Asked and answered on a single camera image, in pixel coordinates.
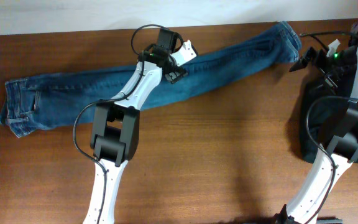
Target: wooden table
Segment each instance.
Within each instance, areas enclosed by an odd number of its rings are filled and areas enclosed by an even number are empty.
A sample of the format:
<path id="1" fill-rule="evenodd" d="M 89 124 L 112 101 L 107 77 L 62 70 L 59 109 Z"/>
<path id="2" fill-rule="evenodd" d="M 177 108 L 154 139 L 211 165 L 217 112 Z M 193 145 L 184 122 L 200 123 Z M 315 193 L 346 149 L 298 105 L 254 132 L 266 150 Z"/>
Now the wooden table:
<path id="1" fill-rule="evenodd" d="M 291 22 L 300 32 L 349 30 L 355 20 Z M 204 54 L 242 42 L 273 23 L 174 28 Z M 133 30 L 0 36 L 4 81 L 136 60 Z M 137 47 L 157 38 L 142 31 Z M 326 43 L 334 37 L 322 37 Z M 347 37 L 339 37 L 342 43 Z M 303 39 L 303 49 L 318 47 Z M 140 143 L 127 166 L 116 223 L 217 223 L 271 217 L 297 193 L 311 164 L 299 158 L 300 93 L 316 70 L 274 65 L 207 94 L 142 112 Z M 0 126 L 0 223 L 81 223 L 94 164 L 72 143 L 71 127 L 16 138 Z M 88 148 L 91 125 L 78 130 Z M 358 223 L 358 164 L 341 177 L 321 216 Z"/>

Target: white wall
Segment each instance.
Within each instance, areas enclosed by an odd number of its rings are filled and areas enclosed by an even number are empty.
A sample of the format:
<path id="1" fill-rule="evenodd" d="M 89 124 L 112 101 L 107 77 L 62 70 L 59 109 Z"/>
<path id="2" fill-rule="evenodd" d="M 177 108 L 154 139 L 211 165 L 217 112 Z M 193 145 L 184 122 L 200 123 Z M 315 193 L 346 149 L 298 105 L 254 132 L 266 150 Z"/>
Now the white wall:
<path id="1" fill-rule="evenodd" d="M 0 0 L 0 34 L 358 17 L 358 0 Z"/>

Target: brown tabletop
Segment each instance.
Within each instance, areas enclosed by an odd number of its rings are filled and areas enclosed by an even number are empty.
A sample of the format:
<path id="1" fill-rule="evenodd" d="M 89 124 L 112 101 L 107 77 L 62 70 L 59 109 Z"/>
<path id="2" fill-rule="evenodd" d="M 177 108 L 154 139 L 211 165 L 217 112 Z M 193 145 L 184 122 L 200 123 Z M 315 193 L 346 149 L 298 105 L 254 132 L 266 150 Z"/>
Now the brown tabletop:
<path id="1" fill-rule="evenodd" d="M 297 33 L 349 30 L 355 20 L 290 22 Z M 199 53 L 242 42 L 273 23 L 174 28 Z M 40 73 L 134 64 L 133 30 L 0 36 L 4 81 Z M 136 46 L 155 42 L 143 30 Z M 325 36 L 330 43 L 336 37 Z M 347 37 L 337 37 L 347 43 Z M 307 47 L 319 47 L 302 39 Z M 142 112 L 140 142 L 121 180 L 116 223 L 217 223 L 271 217 L 301 187 L 311 164 L 300 159 L 300 94 L 315 69 L 290 64 L 207 94 Z M 91 125 L 78 128 L 88 147 Z M 0 126 L 0 223 L 81 223 L 94 164 L 78 153 L 71 127 L 16 138 Z M 358 164 L 339 180 L 321 213 L 358 223 Z"/>

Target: denim fabric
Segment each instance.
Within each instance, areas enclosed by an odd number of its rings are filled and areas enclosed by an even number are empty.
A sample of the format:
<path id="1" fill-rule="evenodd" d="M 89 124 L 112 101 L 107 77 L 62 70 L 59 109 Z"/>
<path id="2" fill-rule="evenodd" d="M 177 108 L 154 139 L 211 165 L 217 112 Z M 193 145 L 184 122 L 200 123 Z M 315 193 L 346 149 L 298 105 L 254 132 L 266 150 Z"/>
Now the denim fabric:
<path id="1" fill-rule="evenodd" d="M 142 110 L 206 93 L 274 63 L 296 62 L 300 48 L 301 42 L 293 29 L 286 22 L 280 22 L 241 44 L 196 57 L 183 66 L 188 76 L 174 85 L 163 77 Z M 17 137 L 37 129 L 71 125 L 88 103 L 109 99 L 118 93 L 134 70 L 135 65 L 130 65 L 8 81 L 0 124 L 8 125 Z M 94 110 L 84 113 L 80 123 L 92 122 L 93 113 Z"/>

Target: folded jeans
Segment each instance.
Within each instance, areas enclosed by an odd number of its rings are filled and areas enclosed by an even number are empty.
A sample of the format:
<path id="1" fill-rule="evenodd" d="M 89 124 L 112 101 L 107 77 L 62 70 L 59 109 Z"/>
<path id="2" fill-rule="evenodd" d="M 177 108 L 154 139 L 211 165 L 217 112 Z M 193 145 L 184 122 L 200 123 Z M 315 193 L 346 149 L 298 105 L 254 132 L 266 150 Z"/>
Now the folded jeans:
<path id="1" fill-rule="evenodd" d="M 280 22 L 243 43 L 200 55 L 183 66 L 188 76 L 172 85 L 162 78 L 142 110 L 183 101 L 259 72 L 274 63 L 299 59 L 301 42 L 286 22 Z M 10 80 L 0 124 L 17 137 L 37 129 L 72 125 L 88 103 L 118 93 L 135 71 L 135 65 L 78 73 L 53 73 Z M 80 123 L 93 120 L 94 109 Z"/>

